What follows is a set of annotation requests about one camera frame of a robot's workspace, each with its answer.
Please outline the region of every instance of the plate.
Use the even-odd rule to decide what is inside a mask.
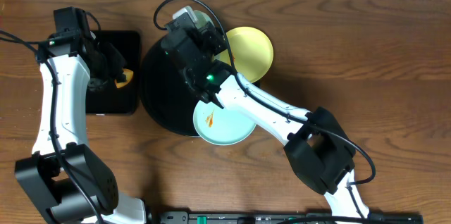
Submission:
[[[194,128],[202,139],[227,146],[244,140],[255,123],[237,111],[225,110],[210,102],[199,101],[192,117]]]
[[[273,45],[269,38],[254,27],[234,28],[227,32],[227,38],[237,71],[250,82],[260,80],[273,62]],[[215,58],[230,65],[227,50]]]
[[[140,71],[141,102],[161,126],[180,135],[197,136],[192,114],[198,100],[188,90],[158,41],[144,57]]]

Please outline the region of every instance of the yellow plate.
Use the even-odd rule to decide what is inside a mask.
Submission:
[[[235,58],[235,67],[250,82],[260,80],[273,62],[273,45],[262,31],[253,27],[237,27],[227,32]],[[215,56],[230,65],[227,50]]]

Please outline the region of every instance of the wooden table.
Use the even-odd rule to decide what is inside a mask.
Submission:
[[[152,23],[162,1],[8,0],[1,28],[42,40],[55,30],[52,11],[76,6],[105,30],[137,30],[145,52],[165,34]],[[296,106],[326,107],[368,151],[378,174],[359,191],[370,208],[449,222],[451,0],[202,1],[227,28],[257,27],[270,37],[275,56],[263,89]],[[171,4],[159,22],[186,4]],[[0,51],[0,223],[42,223],[14,177],[15,161],[30,156],[37,137],[41,75],[26,48],[2,42]],[[163,129],[140,105],[132,116],[88,116],[87,132],[120,190],[157,211],[329,209],[260,128],[217,147]],[[355,162],[357,178],[369,175],[362,157]]]

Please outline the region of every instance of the wire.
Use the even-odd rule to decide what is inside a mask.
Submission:
[[[5,41],[5,42],[14,43],[14,44],[22,44],[22,42],[17,42],[17,41],[11,40],[11,39],[3,38],[3,37],[0,37],[0,40],[1,41]],[[45,41],[41,41],[41,42],[27,42],[27,43],[28,44],[40,44],[42,42],[45,42]]]
[[[165,27],[160,27],[160,26],[158,25],[158,23],[156,22],[156,17],[157,17],[157,15],[158,15],[158,12],[159,12],[159,11],[160,11],[167,3],[172,2],[172,1],[175,1],[175,0],[165,0],[165,1],[163,1],[163,2],[160,4],[160,6],[158,6],[158,7],[156,8],[156,10],[155,10],[155,13],[154,13],[154,24],[155,24],[155,27],[158,28],[159,30],[166,30],[166,28],[165,28]],[[242,91],[243,91],[246,95],[250,96],[253,100],[255,100],[257,103],[261,104],[261,105],[264,106],[265,108],[269,109],[270,111],[273,111],[273,112],[277,113],[278,115],[281,115],[282,117],[287,118],[288,120],[292,120],[292,121],[301,123],[301,124],[303,124],[303,125],[306,125],[307,127],[310,127],[312,130],[316,130],[316,131],[318,131],[318,132],[322,132],[322,133],[325,133],[325,134],[327,134],[327,135],[332,135],[332,136],[334,136],[334,137],[337,137],[337,138],[343,140],[344,142],[350,144],[352,147],[354,147],[354,148],[355,148],[355,149],[356,149],[356,150],[357,150],[357,151],[358,151],[358,152],[359,152],[359,153],[360,153],[360,154],[368,161],[368,163],[369,163],[369,165],[370,165],[370,167],[371,167],[371,175],[370,175],[370,177],[368,177],[367,179],[364,179],[364,180],[359,180],[359,181],[349,182],[349,183],[347,183],[347,186],[350,186],[350,185],[363,185],[364,183],[371,182],[371,181],[375,178],[375,176],[376,176],[376,167],[375,167],[375,165],[374,165],[373,160],[371,160],[371,158],[369,157],[369,155],[368,155],[361,147],[359,147],[358,145],[356,145],[354,142],[352,142],[352,141],[350,141],[349,139],[346,139],[346,138],[344,138],[344,137],[342,137],[342,136],[340,136],[340,135],[338,135],[338,134],[336,134],[336,133],[334,133],[334,132],[331,132],[330,130],[323,129],[323,128],[319,127],[318,125],[314,125],[314,124],[312,124],[312,123],[309,123],[309,122],[306,121],[306,120],[302,120],[302,119],[300,119],[300,118],[291,116],[289,113],[284,113],[284,112],[282,112],[282,111],[280,111],[280,110],[278,110],[278,109],[272,107],[271,105],[265,103],[264,101],[260,100],[258,97],[254,96],[254,95],[251,93],[251,91],[241,83],[241,80],[240,80],[239,77],[238,77],[237,70],[236,70],[236,68],[235,68],[235,62],[233,62],[232,49],[230,48],[230,44],[229,44],[229,41],[228,41],[228,38],[227,38],[226,31],[224,30],[224,28],[223,28],[223,26],[222,26],[220,20],[218,19],[218,16],[216,16],[216,14],[213,12],[213,10],[211,10],[211,8],[209,8],[205,3],[201,2],[200,0],[190,0],[190,1],[194,1],[194,2],[198,3],[199,5],[203,6],[208,12],[210,12],[210,14],[214,17],[214,19],[215,19],[216,22],[218,23],[219,28],[221,29],[221,31],[222,31],[222,33],[223,33],[224,40],[225,40],[225,42],[226,42],[225,45],[227,46],[228,55],[229,55],[229,59],[230,59],[230,65],[232,66],[232,69],[233,69],[233,75],[235,76],[235,79],[236,79],[236,81],[237,81],[237,83],[238,83],[238,86],[240,86],[240,88],[242,89]]]
[[[94,20],[94,22],[96,22],[96,24],[97,24],[97,29],[98,29],[98,31],[100,31],[100,30],[101,30],[101,27],[100,27],[99,21],[92,15],[91,12],[85,12],[85,13],[86,13],[86,15],[88,15],[89,17],[91,17],[91,18]]]
[[[357,205],[357,201],[355,200],[354,193],[352,193],[352,187],[346,186],[346,189],[350,192],[352,203],[354,204],[354,206],[355,206],[355,208],[357,210],[357,213],[359,214],[360,218],[365,218],[364,215],[362,214],[362,212],[360,211],[359,206]]]
[[[284,220],[277,224],[296,224],[296,223],[310,223],[310,222],[346,222],[346,223],[362,223],[362,224],[391,224],[390,222],[381,220],[369,220],[365,218],[351,218],[342,216],[312,216],[312,217],[302,217],[294,218],[291,220]]]
[[[7,37],[12,38],[16,43],[23,44],[27,48],[29,48],[34,54],[38,55],[37,50],[30,45],[30,43],[23,41],[22,39],[16,37],[15,35],[9,34],[7,32],[4,32],[3,30],[0,30],[0,34],[6,35]],[[91,197],[86,193],[86,191],[83,189],[83,187],[80,185],[80,182],[78,182],[78,179],[74,176],[70,168],[68,167],[67,161],[63,158],[61,155],[60,150],[58,149],[58,145],[56,143],[56,125],[55,125],[55,116],[56,116],[56,100],[57,100],[57,94],[58,94],[58,88],[56,87],[59,82],[58,78],[56,76],[55,70],[51,67],[50,63],[46,59],[42,59],[44,61],[45,66],[49,69],[49,72],[51,74],[51,83],[52,83],[52,93],[51,93],[51,107],[50,107],[50,138],[51,138],[51,144],[53,145],[53,148],[55,150],[56,158],[58,159],[58,162],[60,163],[61,167],[66,171],[68,177],[72,181],[72,183],[77,187],[78,191],[82,194],[82,196],[86,199],[89,206],[91,206],[91,209],[94,212],[94,215],[97,217],[97,220],[100,224],[104,223],[103,218],[101,217],[100,212],[97,210],[97,207],[95,206],[94,202],[92,201]]]

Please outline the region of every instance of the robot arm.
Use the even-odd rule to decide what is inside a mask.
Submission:
[[[323,140],[311,142],[318,132],[302,123],[266,108],[267,106],[290,114],[306,123],[328,128],[346,137],[337,120],[324,108],[310,112],[291,106],[255,87],[241,74],[233,75],[230,66],[211,58],[222,51],[225,43],[216,28],[199,11],[185,7],[166,25],[168,34],[161,42],[191,93],[203,102],[239,111],[271,133],[284,145],[285,153],[296,176],[319,194],[325,195],[334,216],[367,218],[368,208],[363,204],[357,188],[348,183],[354,180],[355,149],[338,137],[322,135]],[[248,92],[238,84],[241,82]]]
[[[69,178],[55,181],[61,172],[55,151],[61,152],[72,174],[108,223],[143,224],[143,201],[118,191],[112,171],[90,149],[86,133],[86,91],[99,91],[111,80],[124,80],[125,60],[108,43],[100,44],[89,31],[85,12],[78,8],[54,11],[57,33],[39,46],[44,83],[42,117],[32,157],[16,162],[16,178],[47,223],[95,223],[92,208]],[[45,59],[55,72],[53,86]],[[53,88],[56,88],[54,149],[49,136]]]

